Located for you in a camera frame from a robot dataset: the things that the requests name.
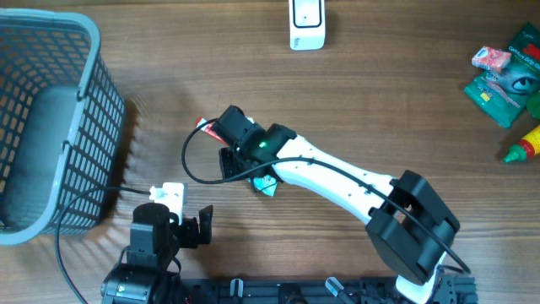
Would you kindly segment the teal tissue packet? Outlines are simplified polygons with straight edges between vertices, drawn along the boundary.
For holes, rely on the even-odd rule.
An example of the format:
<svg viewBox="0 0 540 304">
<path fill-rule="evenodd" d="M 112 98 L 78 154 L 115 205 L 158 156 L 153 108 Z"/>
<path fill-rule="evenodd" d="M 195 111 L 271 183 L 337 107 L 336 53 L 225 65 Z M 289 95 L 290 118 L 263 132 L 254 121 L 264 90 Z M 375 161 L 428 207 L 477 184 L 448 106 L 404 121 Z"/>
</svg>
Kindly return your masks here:
<svg viewBox="0 0 540 304">
<path fill-rule="evenodd" d="M 273 197 L 278 188 L 278 181 L 272 176 L 250 177 L 249 182 L 256 193 L 262 193 L 269 197 Z"/>
</svg>

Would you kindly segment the red stick packet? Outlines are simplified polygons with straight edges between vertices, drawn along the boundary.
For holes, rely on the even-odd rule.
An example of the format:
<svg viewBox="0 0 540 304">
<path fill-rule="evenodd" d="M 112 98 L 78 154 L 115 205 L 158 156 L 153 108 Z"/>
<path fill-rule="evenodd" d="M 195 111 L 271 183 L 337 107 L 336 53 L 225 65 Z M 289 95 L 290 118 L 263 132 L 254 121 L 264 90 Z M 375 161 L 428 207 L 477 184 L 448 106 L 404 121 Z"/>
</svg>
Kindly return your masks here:
<svg viewBox="0 0 540 304">
<path fill-rule="evenodd" d="M 208 122 L 205 118 L 199 117 L 196 121 L 196 128 L 199 128 L 201 132 L 206 133 L 208 136 L 216 139 L 221 144 L 228 146 L 228 144 L 212 129 L 213 123 Z"/>
</svg>

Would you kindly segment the red white snack packet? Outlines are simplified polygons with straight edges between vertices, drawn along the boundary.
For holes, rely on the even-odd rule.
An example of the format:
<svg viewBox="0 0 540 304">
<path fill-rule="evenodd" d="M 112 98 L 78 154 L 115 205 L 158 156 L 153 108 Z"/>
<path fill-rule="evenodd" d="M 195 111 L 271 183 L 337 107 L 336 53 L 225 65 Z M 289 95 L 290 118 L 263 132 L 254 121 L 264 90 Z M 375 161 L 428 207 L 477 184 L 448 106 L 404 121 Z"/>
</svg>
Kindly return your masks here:
<svg viewBox="0 0 540 304">
<path fill-rule="evenodd" d="M 483 46 L 473 57 L 472 65 L 490 72 L 501 73 L 511 61 L 512 54 L 500 49 Z"/>
</svg>

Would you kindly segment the dark green box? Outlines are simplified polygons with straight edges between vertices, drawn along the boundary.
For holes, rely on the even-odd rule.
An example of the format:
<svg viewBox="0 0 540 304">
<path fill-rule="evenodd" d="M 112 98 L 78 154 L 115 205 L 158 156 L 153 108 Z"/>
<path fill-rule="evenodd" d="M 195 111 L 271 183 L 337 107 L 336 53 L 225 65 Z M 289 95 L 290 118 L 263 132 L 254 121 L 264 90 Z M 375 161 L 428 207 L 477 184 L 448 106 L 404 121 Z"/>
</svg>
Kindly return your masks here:
<svg viewBox="0 0 540 304">
<path fill-rule="evenodd" d="M 464 93 L 501 127 L 508 128 L 539 96 L 539 29 L 526 22 L 505 49 L 510 62 L 501 71 L 485 70 Z"/>
</svg>

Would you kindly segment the red sauce bottle green cap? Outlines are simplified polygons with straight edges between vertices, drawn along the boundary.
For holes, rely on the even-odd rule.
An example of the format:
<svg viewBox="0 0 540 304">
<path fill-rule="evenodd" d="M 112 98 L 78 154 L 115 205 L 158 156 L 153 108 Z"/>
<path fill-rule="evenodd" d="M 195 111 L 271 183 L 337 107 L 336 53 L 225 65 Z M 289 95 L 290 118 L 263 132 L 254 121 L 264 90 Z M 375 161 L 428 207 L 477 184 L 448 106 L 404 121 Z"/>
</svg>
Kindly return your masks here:
<svg viewBox="0 0 540 304">
<path fill-rule="evenodd" d="M 509 147 L 507 154 L 503 157 L 504 163 L 523 162 L 539 154 L 539 132 L 540 126 L 535 127 L 516 144 Z"/>
</svg>

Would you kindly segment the clear jar green lid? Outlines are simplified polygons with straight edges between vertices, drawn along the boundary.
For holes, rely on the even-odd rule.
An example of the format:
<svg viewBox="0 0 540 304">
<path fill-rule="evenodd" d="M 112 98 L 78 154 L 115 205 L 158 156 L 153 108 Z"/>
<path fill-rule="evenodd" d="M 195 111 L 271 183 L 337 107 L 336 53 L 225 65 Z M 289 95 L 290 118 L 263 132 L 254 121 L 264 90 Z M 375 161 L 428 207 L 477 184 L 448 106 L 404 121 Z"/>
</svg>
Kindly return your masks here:
<svg viewBox="0 0 540 304">
<path fill-rule="evenodd" d="M 527 111 L 535 117 L 540 119 L 540 92 L 535 93 L 526 103 Z"/>
</svg>

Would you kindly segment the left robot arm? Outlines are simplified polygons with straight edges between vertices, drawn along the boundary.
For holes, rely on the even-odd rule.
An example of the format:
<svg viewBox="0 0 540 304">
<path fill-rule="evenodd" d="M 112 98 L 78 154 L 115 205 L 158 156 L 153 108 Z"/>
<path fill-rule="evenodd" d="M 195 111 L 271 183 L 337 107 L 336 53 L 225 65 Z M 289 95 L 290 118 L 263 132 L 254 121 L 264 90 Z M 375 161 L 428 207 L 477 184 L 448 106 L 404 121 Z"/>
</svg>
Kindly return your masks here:
<svg viewBox="0 0 540 304">
<path fill-rule="evenodd" d="M 181 282 L 181 272 L 168 268 L 181 263 L 182 248 L 196 249 L 212 240 L 213 206 L 198 217 L 182 219 L 164 204 L 147 203 L 135 208 L 130 244 L 105 277 L 100 294 L 104 303 L 192 303 L 191 292 Z"/>
</svg>

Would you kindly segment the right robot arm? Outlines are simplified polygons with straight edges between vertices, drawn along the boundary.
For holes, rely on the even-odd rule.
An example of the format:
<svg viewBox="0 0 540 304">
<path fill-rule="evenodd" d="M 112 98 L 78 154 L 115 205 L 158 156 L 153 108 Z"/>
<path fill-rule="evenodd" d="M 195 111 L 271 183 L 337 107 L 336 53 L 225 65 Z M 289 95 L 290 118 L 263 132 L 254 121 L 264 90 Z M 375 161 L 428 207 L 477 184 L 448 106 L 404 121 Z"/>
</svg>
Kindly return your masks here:
<svg viewBox="0 0 540 304">
<path fill-rule="evenodd" d="M 435 294 L 437 272 L 460 229 L 456 216 L 427 180 L 370 172 L 316 148 L 279 124 L 265 129 L 229 106 L 211 124 L 226 144 L 223 179 L 272 176 L 345 209 L 365 225 L 381 260 L 397 274 L 397 292 L 413 303 Z"/>
</svg>

